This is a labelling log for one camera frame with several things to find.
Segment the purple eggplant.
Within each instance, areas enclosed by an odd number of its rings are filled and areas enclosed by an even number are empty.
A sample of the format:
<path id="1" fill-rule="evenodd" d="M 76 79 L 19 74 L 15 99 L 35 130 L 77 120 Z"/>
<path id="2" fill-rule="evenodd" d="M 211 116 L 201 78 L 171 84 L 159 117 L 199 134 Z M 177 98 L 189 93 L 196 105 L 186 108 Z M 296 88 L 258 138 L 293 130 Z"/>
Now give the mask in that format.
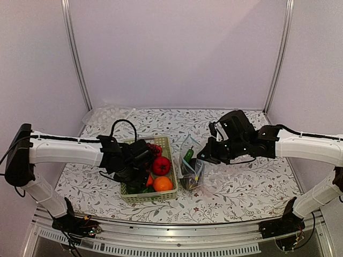
<path id="1" fill-rule="evenodd" d="M 180 183 L 187 191 L 193 191 L 202 184 L 205 164 L 202 160 L 192 158 L 190 163 L 182 160 Z"/>

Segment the green cucumber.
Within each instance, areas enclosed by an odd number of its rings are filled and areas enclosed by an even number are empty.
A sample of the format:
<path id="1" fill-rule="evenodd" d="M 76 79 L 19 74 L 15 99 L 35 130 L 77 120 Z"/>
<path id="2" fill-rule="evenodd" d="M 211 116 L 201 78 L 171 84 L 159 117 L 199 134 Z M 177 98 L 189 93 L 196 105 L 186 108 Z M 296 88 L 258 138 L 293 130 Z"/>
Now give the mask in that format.
<path id="1" fill-rule="evenodd" d="M 193 146 L 191 148 L 189 148 L 183 158 L 183 160 L 186 162 L 186 163 L 190 163 L 192 157 L 194 155 L 194 151 L 193 151 Z"/>

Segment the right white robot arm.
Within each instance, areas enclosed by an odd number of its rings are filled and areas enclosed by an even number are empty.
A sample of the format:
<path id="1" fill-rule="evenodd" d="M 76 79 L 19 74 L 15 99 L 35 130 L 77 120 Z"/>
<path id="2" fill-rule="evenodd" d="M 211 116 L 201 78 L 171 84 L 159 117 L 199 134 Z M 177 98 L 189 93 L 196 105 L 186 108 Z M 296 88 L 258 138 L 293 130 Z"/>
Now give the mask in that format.
<path id="1" fill-rule="evenodd" d="M 307 193 L 291 199 L 277 222 L 281 233 L 289 233 L 312 211 L 342 196 L 342 136 L 293 131 L 283 125 L 265 125 L 260 129 L 224 127 L 227 140 L 209 137 L 197 158 L 212 164 L 230 164 L 249 155 L 253 158 L 294 157 L 324 162 L 333 171 Z"/>

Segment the clear zip bag blue zipper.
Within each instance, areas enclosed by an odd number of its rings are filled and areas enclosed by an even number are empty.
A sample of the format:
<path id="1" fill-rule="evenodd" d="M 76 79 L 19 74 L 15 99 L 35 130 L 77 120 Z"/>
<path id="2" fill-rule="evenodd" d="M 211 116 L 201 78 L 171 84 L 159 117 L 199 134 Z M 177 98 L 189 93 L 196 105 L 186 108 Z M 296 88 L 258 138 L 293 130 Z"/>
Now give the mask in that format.
<path id="1" fill-rule="evenodd" d="M 210 164 L 197 157 L 201 150 L 202 145 L 188 134 L 179 149 L 178 178 L 184 190 L 210 197 L 215 186 L 214 172 Z"/>

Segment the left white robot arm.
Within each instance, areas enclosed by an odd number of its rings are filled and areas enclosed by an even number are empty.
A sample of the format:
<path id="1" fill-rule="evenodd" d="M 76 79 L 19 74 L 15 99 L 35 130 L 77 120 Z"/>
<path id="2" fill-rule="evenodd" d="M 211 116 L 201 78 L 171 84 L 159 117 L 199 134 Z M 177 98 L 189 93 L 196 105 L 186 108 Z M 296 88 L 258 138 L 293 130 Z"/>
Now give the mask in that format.
<path id="1" fill-rule="evenodd" d="M 30 124 L 22 124 L 1 159 L 6 163 L 4 178 L 8 184 L 22 188 L 53 219 L 53 228 L 91 237 L 101 231 L 90 216 L 76 217 L 68 198 L 59 195 L 37 173 L 39 163 L 77 163 L 105 169 L 110 179 L 132 187 L 144 187 L 147 169 L 154 155 L 143 139 L 131 144 L 118 142 L 113 135 L 95 138 L 62 137 L 33 131 Z"/>

